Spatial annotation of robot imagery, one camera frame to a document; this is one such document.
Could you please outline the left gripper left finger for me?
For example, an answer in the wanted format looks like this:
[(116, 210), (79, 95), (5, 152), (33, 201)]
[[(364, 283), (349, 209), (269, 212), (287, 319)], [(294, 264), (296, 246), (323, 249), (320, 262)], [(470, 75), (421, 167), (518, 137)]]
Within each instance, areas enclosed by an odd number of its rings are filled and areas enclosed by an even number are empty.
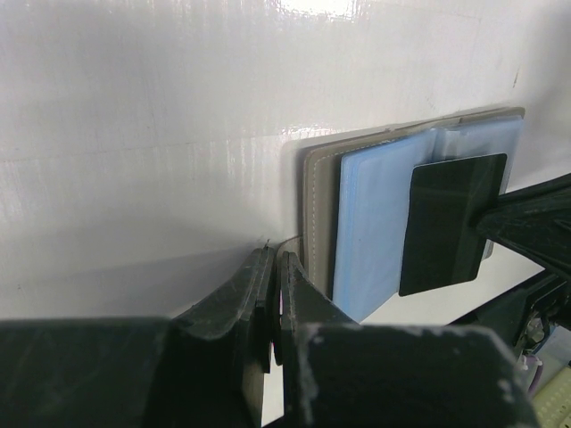
[(270, 247), (254, 250), (228, 281), (175, 319), (175, 426), (261, 426), (275, 258)]

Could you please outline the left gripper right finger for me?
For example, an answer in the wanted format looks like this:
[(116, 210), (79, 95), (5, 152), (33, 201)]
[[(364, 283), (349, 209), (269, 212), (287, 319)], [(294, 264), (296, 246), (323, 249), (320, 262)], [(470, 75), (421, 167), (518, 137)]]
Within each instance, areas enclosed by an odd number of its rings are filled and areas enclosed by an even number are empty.
[(328, 334), (355, 322), (308, 278), (298, 256), (286, 251), (278, 263), (276, 361), (283, 369), (281, 427), (323, 427), (318, 406), (331, 396), (337, 375)]

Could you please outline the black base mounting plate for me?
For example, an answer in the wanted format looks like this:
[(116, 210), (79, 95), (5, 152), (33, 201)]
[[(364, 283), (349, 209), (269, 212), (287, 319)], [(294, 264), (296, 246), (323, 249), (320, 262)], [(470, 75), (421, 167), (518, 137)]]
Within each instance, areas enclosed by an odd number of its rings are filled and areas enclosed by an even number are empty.
[(517, 359), (527, 327), (570, 324), (570, 286), (541, 272), (446, 326), (347, 325), (323, 427), (535, 427)]

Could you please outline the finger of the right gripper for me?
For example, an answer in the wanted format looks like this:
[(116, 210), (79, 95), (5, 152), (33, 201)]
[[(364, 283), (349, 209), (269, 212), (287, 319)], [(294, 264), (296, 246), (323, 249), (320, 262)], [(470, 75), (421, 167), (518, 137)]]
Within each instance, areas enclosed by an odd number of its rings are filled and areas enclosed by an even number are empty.
[(570, 176), (499, 196), (476, 231), (569, 281)]

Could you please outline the grey card holder wallet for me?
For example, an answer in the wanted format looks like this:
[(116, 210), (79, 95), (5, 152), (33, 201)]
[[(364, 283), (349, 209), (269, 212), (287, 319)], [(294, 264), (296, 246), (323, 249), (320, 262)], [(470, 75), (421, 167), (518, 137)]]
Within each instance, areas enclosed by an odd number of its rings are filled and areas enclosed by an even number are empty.
[(400, 285), (410, 188), (417, 167), (503, 155), (509, 181), (522, 107), (492, 107), (318, 138), (294, 159), (301, 230), (294, 247), (313, 285), (357, 322)]

